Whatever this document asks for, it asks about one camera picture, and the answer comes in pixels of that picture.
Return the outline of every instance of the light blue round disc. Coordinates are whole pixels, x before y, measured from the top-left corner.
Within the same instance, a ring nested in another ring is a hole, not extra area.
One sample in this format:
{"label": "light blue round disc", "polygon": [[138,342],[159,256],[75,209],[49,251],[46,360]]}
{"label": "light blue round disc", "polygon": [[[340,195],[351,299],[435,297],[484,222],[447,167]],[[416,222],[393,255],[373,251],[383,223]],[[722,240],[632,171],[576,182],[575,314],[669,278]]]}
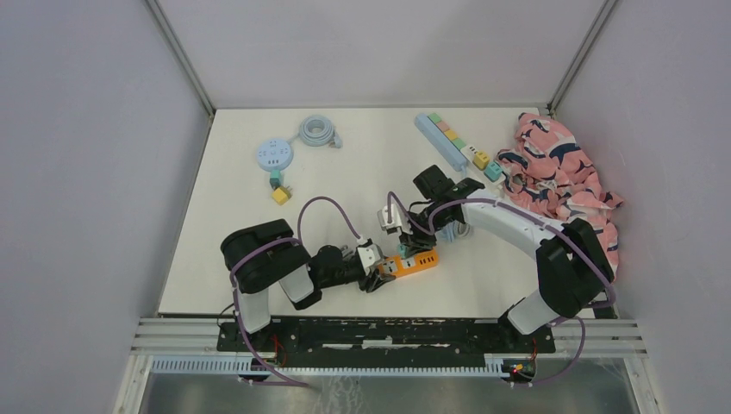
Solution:
{"label": "light blue round disc", "polygon": [[284,170],[290,165],[292,158],[292,147],[281,138],[264,141],[256,150],[256,161],[264,171]]}

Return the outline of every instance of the black mounting plate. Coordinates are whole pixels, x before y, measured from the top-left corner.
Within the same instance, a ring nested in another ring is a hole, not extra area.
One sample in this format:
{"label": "black mounting plate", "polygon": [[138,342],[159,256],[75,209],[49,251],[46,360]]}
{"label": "black mounting plate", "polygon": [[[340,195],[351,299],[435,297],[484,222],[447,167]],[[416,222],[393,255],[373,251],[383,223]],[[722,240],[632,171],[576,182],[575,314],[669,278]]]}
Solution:
{"label": "black mounting plate", "polygon": [[[218,351],[248,351],[236,323],[223,323],[220,333]],[[251,342],[272,352],[274,336],[285,351],[278,361],[286,354],[287,367],[484,367],[485,354],[556,352],[548,327],[515,336],[497,319],[272,317]]]}

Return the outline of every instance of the patterned fabric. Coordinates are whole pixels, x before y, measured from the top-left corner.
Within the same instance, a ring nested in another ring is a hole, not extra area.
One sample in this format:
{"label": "patterned fabric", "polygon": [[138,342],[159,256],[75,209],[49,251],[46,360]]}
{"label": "patterned fabric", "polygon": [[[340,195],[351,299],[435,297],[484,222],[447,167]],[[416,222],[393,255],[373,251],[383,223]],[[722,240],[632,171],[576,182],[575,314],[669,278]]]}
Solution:
{"label": "patterned fabric", "polygon": [[596,168],[564,125],[526,113],[518,120],[515,147],[497,153],[507,176],[505,193],[513,203],[543,216],[589,222],[616,271],[617,230],[610,218],[624,200],[602,191]]}

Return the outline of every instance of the orange power strip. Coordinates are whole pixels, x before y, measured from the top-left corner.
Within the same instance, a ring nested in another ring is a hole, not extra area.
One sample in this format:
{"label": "orange power strip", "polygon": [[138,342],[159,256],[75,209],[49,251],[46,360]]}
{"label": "orange power strip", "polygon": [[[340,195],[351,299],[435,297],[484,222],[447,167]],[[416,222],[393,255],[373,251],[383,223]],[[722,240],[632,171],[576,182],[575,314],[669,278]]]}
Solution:
{"label": "orange power strip", "polygon": [[439,264],[439,255],[436,250],[418,253],[408,259],[402,259],[401,256],[391,256],[386,258],[383,264],[378,265],[381,274],[391,274],[400,278],[408,274],[420,272],[430,269]]}

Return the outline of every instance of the pink block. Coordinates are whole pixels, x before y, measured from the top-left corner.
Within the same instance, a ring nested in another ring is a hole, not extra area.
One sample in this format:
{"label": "pink block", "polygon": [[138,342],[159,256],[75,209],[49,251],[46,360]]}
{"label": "pink block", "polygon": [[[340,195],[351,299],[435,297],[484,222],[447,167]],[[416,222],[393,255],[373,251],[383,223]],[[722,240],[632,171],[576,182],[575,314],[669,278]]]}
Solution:
{"label": "pink block", "polygon": [[449,130],[449,125],[447,125],[446,122],[442,121],[436,123],[436,128],[438,128],[441,132],[447,132]]}

